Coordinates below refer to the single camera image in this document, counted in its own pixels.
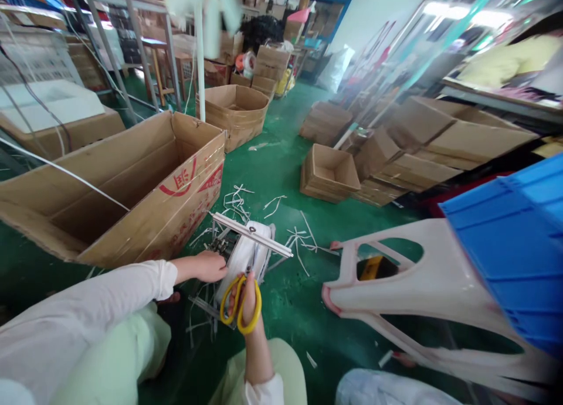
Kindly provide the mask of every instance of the blue plastic crate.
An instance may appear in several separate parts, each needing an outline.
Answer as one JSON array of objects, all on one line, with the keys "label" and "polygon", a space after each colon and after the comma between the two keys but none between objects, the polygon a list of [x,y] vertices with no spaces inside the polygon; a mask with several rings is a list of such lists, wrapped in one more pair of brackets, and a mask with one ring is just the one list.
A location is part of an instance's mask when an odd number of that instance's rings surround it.
[{"label": "blue plastic crate", "polygon": [[563,358],[563,155],[440,207],[513,328]]}]

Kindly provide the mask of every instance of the white bag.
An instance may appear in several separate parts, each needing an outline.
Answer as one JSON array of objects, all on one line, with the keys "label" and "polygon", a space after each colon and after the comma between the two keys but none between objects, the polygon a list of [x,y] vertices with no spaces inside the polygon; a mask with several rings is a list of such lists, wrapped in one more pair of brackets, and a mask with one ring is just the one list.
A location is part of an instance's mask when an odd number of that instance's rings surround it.
[{"label": "white bag", "polygon": [[317,85],[332,93],[336,93],[354,53],[356,53],[355,50],[348,45],[344,45],[339,52],[333,53],[327,66],[317,78]]}]

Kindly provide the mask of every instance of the person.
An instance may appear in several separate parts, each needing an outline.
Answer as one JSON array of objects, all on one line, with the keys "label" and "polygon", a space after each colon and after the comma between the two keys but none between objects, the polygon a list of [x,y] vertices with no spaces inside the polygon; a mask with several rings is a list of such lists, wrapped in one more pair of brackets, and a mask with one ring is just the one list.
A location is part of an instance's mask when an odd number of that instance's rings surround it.
[{"label": "person", "polygon": [[[0,404],[136,404],[137,385],[157,376],[171,339],[153,300],[166,300],[190,278],[212,283],[226,272],[225,259],[211,251],[145,261],[30,307],[0,327]],[[256,306],[254,277],[242,294],[245,324]],[[229,360],[212,404],[307,403],[299,358],[281,339],[266,339],[261,315],[245,343]]]}]

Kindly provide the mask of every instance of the yellow scissors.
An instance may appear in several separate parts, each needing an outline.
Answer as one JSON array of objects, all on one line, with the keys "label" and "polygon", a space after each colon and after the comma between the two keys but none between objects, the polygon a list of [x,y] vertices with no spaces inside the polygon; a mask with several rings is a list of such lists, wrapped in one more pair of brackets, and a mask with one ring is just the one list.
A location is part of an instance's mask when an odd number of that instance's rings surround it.
[{"label": "yellow scissors", "polygon": [[[235,314],[239,305],[240,292],[242,290],[245,281],[246,281],[245,275],[236,278],[233,281],[233,283],[231,283],[229,288],[225,291],[225,295],[223,295],[223,300],[221,301],[221,310],[219,311],[220,313],[219,317],[221,318],[221,321],[227,326],[230,325],[235,319]],[[236,325],[239,328],[239,332],[242,333],[243,335],[248,335],[254,330],[256,324],[258,323],[258,319],[260,318],[260,313],[262,312],[262,294],[260,293],[260,288],[258,288],[258,282],[256,282],[256,279],[254,279],[254,284],[256,285],[256,307],[254,308],[254,316],[252,316],[252,320],[250,321],[248,326],[245,327],[242,321],[242,309],[246,301],[246,296],[245,296],[240,305],[240,309],[238,312],[239,315],[236,320]],[[225,304],[230,296],[230,292],[232,291],[235,285],[236,285],[236,294],[235,294],[235,305],[233,307],[233,314],[225,318]]]}]

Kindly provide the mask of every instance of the pink plastic stool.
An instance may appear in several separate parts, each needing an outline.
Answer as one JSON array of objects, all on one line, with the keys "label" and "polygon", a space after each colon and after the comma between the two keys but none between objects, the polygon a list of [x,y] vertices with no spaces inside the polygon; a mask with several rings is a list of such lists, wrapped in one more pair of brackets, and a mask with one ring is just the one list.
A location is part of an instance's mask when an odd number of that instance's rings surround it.
[{"label": "pink plastic stool", "polygon": [[[422,258],[414,263],[380,243],[388,238],[420,244],[424,249]],[[358,249],[362,244],[399,262],[399,273],[359,281]],[[333,243],[331,248],[342,248],[340,277],[323,285],[323,300],[338,316],[364,321],[402,348],[406,353],[403,357],[420,365],[525,399],[546,399],[545,389],[523,382],[551,384],[559,362],[527,343],[510,326],[446,219],[421,220]],[[428,316],[475,326],[505,336],[524,352],[510,355],[426,348],[391,325],[382,314]]]}]

